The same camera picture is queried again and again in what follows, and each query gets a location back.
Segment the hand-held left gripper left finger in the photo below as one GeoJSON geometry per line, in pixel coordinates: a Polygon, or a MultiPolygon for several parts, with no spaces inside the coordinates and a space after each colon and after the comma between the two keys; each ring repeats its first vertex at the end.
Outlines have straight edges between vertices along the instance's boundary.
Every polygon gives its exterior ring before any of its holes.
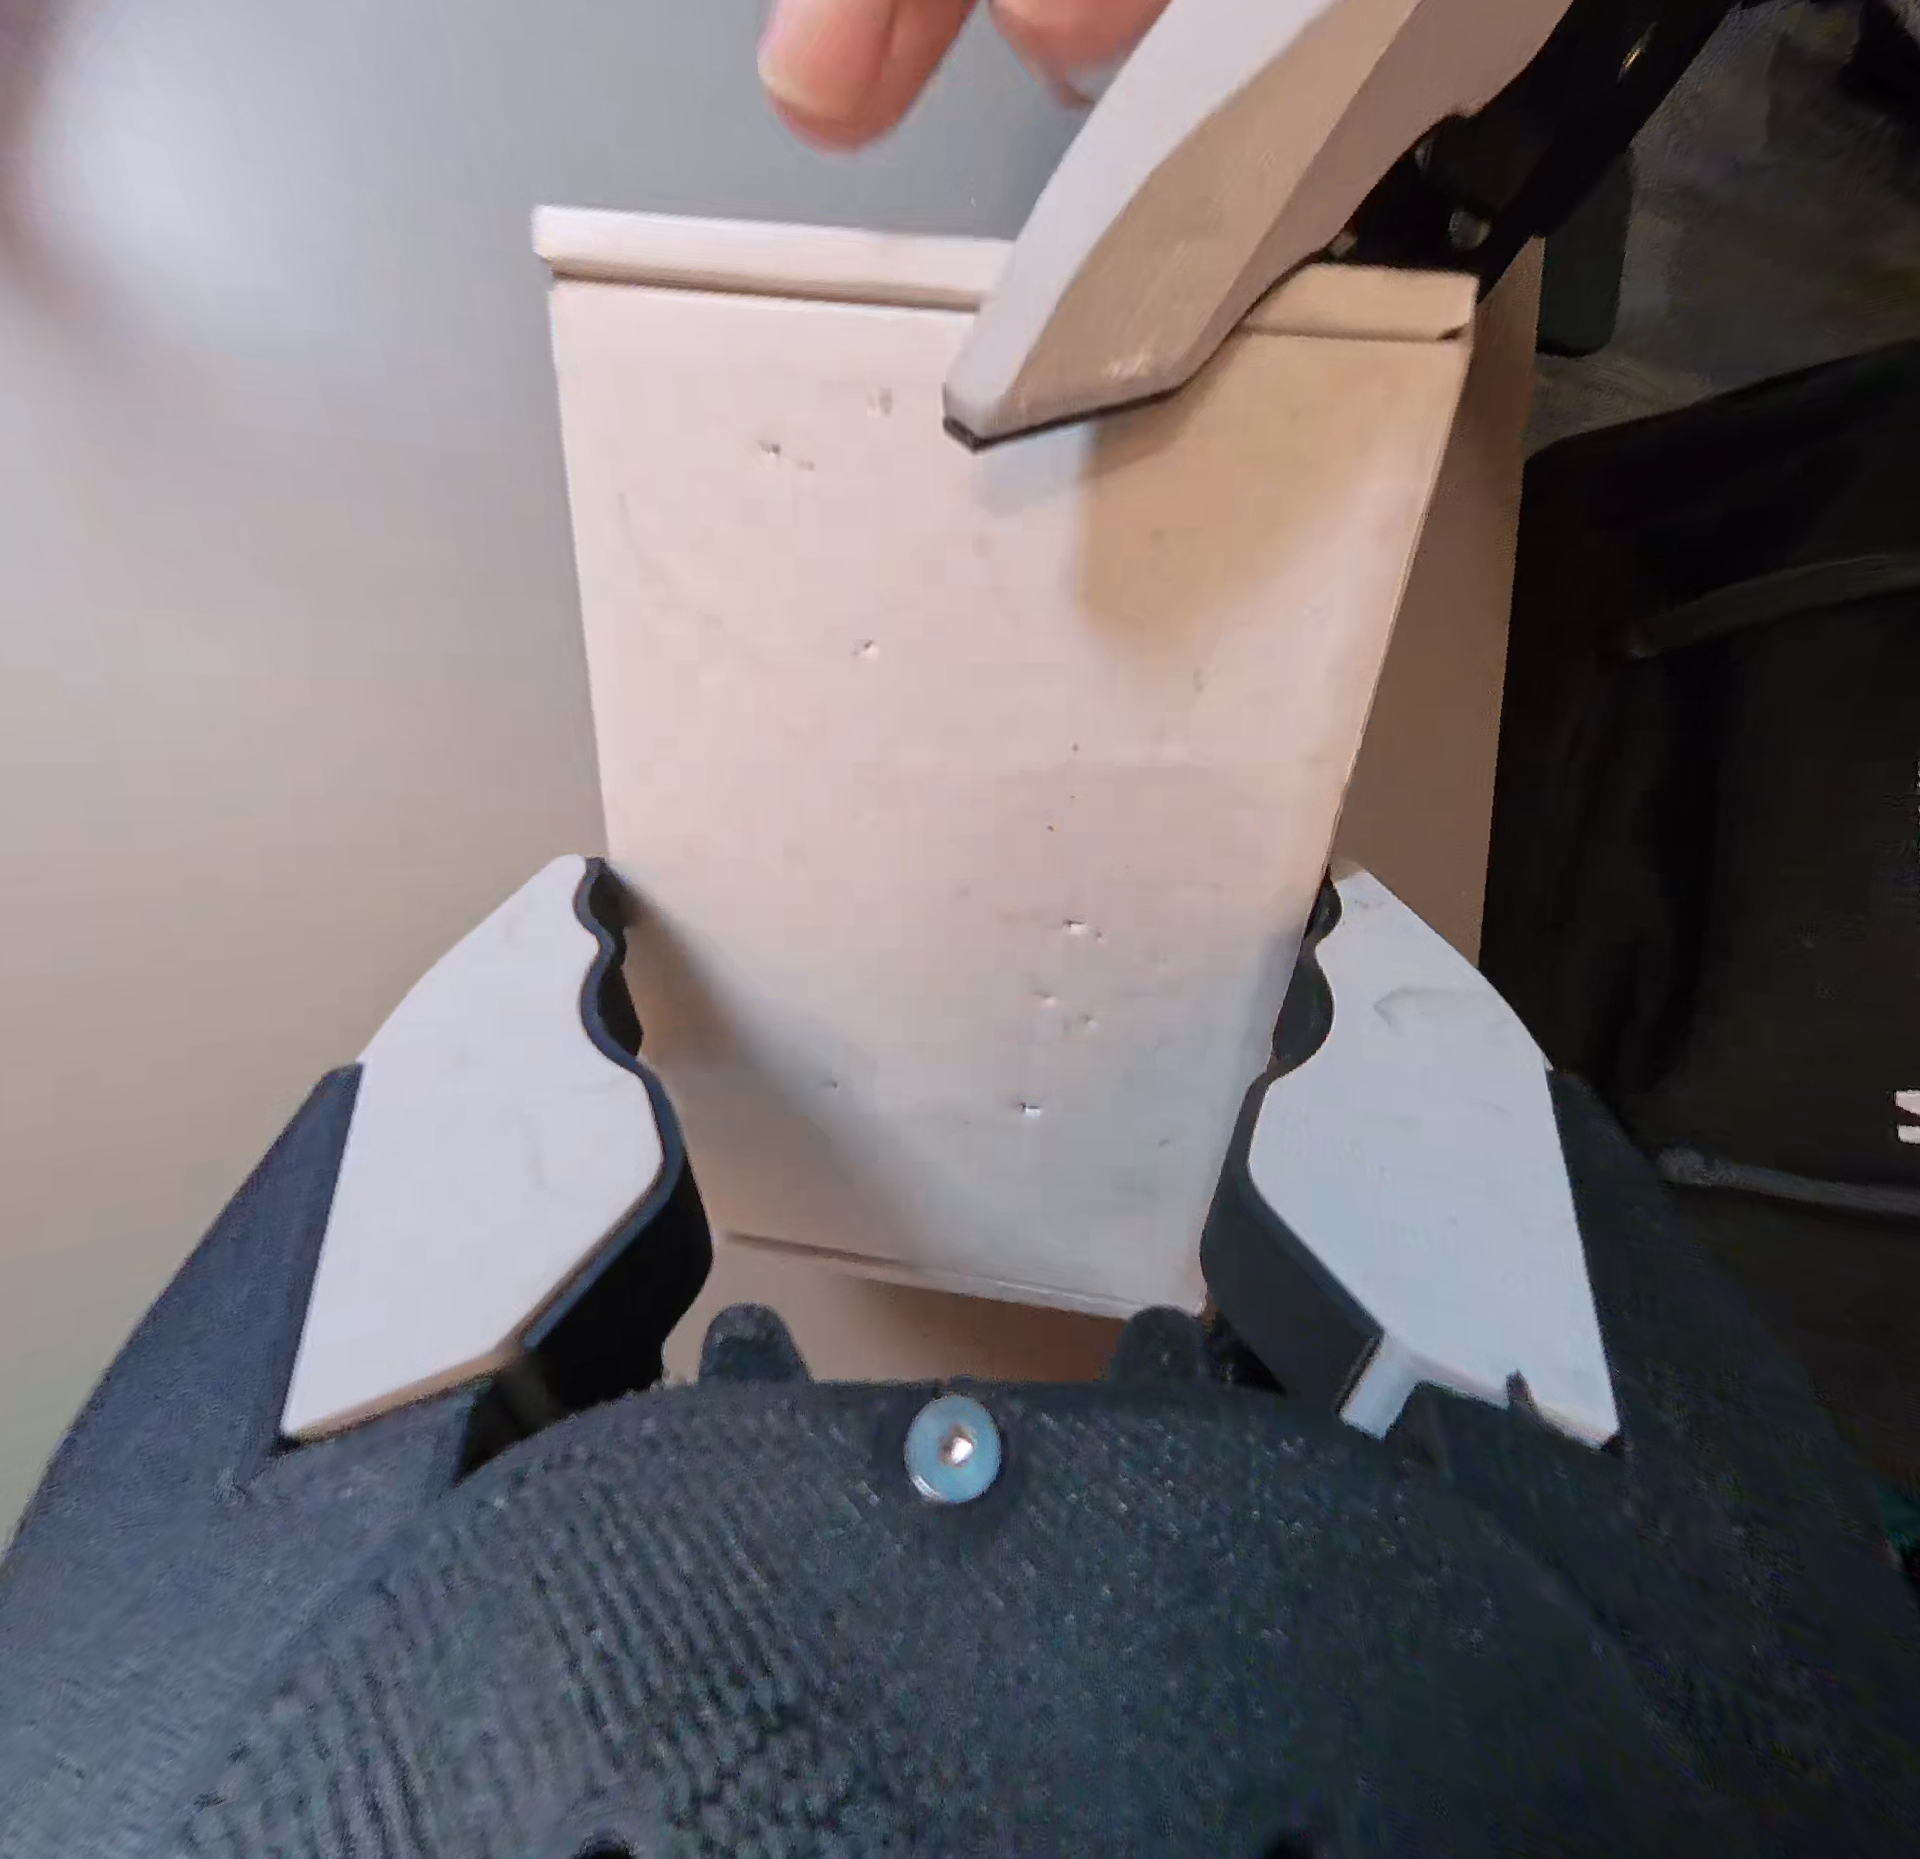
{"type": "Polygon", "coordinates": [[[624,956],[609,865],[556,858],[372,1034],[283,1437],[464,1388],[539,1425],[662,1377],[712,1237],[624,956]]]}

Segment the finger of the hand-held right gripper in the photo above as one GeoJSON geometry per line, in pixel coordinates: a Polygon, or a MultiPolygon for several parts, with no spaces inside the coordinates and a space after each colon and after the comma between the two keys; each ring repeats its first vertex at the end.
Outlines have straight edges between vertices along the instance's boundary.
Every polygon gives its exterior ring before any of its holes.
{"type": "Polygon", "coordinates": [[[1187,384],[1423,135],[1494,101],[1573,0],[1171,0],[950,363],[990,448],[1187,384]]]}

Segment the grey desk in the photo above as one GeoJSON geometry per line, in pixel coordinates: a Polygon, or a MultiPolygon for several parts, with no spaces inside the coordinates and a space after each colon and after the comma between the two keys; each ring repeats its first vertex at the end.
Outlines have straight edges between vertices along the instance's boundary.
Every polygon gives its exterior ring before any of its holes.
{"type": "Polygon", "coordinates": [[[4,0],[2,1495],[312,1082],[603,840],[539,206],[1010,236],[974,22],[786,135],[768,0],[4,0]]]}

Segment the person's right hand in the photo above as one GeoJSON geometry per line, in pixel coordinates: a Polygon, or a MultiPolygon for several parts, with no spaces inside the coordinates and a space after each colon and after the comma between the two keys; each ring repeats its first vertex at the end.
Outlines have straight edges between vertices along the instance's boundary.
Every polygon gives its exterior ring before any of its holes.
{"type": "Polygon", "coordinates": [[[980,5],[1025,72],[1064,101],[1087,101],[1169,3],[774,0],[757,74],[796,138],[851,150],[899,124],[980,5]]]}

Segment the white cardboard box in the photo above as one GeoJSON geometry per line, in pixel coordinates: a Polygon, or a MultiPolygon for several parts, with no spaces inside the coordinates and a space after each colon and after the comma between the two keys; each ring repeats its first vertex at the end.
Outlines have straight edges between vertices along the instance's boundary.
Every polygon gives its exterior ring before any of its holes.
{"type": "Polygon", "coordinates": [[[1198,1233],[1322,862],[1478,956],[1542,257],[1322,268],[980,455],[1006,240],[539,209],[626,980],[721,1307],[1084,1377],[1198,1233]]]}

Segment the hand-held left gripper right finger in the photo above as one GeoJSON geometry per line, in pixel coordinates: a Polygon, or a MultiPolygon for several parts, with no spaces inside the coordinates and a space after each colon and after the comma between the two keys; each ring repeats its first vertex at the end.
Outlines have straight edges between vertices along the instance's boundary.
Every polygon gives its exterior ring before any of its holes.
{"type": "Polygon", "coordinates": [[[1420,1387],[1620,1433],[1548,1060],[1355,862],[1322,877],[1199,1240],[1278,1388],[1384,1437],[1420,1387]]]}

